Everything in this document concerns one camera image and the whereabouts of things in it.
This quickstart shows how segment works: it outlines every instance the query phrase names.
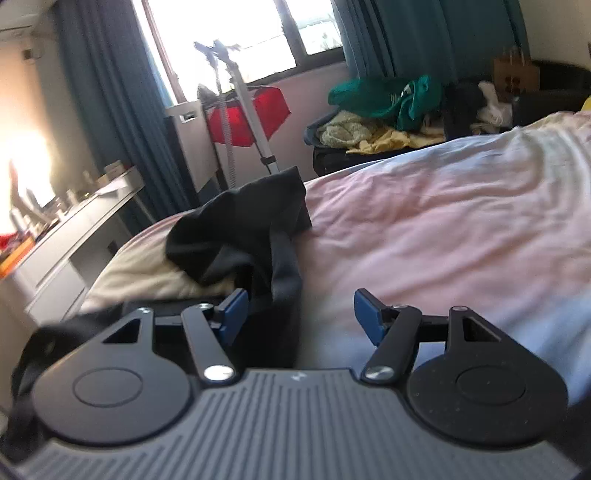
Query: ribbed gray surface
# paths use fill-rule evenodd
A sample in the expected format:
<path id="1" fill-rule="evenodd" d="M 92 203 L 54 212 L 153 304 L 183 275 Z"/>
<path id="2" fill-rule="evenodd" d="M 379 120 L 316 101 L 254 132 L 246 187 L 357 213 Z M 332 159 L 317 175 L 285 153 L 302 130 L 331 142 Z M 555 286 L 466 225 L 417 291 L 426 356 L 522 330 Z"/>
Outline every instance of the ribbed gray surface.
<path id="1" fill-rule="evenodd" d="M 547 443 L 465 449 L 431 435 L 397 395 L 348 371 L 258 371 L 207 390 L 168 432 L 118 450 L 49 442 L 20 465 L 43 480 L 565 480 L 578 469 Z"/>

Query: window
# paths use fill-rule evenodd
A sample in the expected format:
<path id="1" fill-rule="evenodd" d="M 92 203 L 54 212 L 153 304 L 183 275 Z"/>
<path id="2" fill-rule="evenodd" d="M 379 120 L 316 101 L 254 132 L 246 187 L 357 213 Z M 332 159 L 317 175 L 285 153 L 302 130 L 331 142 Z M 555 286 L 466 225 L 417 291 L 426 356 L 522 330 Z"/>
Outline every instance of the window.
<path id="1" fill-rule="evenodd" d="M 231 47 L 230 57 L 238 63 L 247 83 L 260 80 L 268 83 L 344 60 L 330 0 L 142 0 L 142 3 L 151 10 L 157 36 L 187 100 L 196 99 L 200 83 L 217 92 L 213 69 L 205 56 L 194 49 L 195 41 L 212 45 L 213 40 L 219 39 Z M 219 72 L 222 89 L 227 91 L 229 75 L 222 63 Z"/>

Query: wall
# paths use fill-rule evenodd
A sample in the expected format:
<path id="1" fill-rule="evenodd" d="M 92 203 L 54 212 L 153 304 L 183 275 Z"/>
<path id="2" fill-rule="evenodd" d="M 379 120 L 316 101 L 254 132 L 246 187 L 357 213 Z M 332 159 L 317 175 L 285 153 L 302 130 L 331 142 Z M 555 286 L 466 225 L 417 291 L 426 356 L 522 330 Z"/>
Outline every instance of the wall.
<path id="1" fill-rule="evenodd" d="M 35 65 L 22 59 L 22 40 L 0 42 L 0 233 L 12 231 L 8 220 L 9 144 L 26 132 L 51 138 Z"/>
<path id="2" fill-rule="evenodd" d="M 520 0 L 531 55 L 591 68 L 590 0 Z"/>
<path id="3" fill-rule="evenodd" d="M 58 161 L 53 183 L 57 195 L 68 188 L 83 188 L 83 172 L 97 178 L 95 163 L 78 116 L 74 100 L 59 58 L 57 36 L 51 15 L 44 14 L 33 35 L 35 68 L 39 77 L 43 104 L 55 139 Z"/>
<path id="4" fill-rule="evenodd" d="M 302 140 L 304 128 L 334 108 L 327 103 L 328 92 L 348 77 L 346 65 L 338 63 L 280 80 L 273 85 L 281 89 L 291 111 L 269 141 L 279 168 L 295 165 L 304 181 L 316 178 L 312 168 L 312 147 Z M 217 150 L 225 165 L 226 147 L 217 145 Z M 239 185 L 267 175 L 254 145 L 249 148 L 235 147 L 234 158 Z"/>

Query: blue curtain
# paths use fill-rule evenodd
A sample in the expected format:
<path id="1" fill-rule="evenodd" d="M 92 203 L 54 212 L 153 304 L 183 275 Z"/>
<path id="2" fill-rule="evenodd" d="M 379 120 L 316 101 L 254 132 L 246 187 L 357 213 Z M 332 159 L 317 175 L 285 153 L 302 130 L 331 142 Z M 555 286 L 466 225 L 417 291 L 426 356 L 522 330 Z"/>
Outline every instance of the blue curtain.
<path id="1" fill-rule="evenodd" d="M 131 0 L 59 0 L 54 16 L 61 60 L 99 170 L 115 160 L 135 165 L 145 182 L 139 195 L 157 219 L 191 208 L 167 142 L 161 79 Z M 124 221 L 135 233 L 147 220 L 130 207 Z"/>
<path id="2" fill-rule="evenodd" d="M 332 0 L 352 77 L 492 73 L 503 49 L 529 55 L 519 0 Z"/>

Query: white duvet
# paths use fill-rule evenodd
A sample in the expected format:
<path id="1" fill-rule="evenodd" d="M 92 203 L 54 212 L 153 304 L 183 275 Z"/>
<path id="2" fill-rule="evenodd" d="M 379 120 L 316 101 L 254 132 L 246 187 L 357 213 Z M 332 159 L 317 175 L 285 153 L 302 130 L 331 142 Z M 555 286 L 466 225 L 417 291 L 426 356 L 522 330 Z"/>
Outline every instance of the white duvet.
<path id="1" fill-rule="evenodd" d="M 591 314 L 569 322 L 551 312 L 585 294 L 591 281 L 590 113 L 558 113 L 306 187 L 313 228 L 296 240 L 304 280 L 299 366 L 358 369 L 367 361 L 373 346 L 353 315 L 353 294 L 363 287 L 384 303 L 427 314 L 469 305 L 542 355 L 554 337 L 573 348 L 566 338 L 576 334 L 582 340 L 568 368 L 584 364 L 575 370 L 584 371 L 577 382 L 586 385 Z M 201 293 L 164 258 L 164 238 L 177 218 L 126 245 L 85 308 Z M 228 280 L 214 289 L 232 287 Z M 575 323 L 578 333 L 568 332 Z"/>

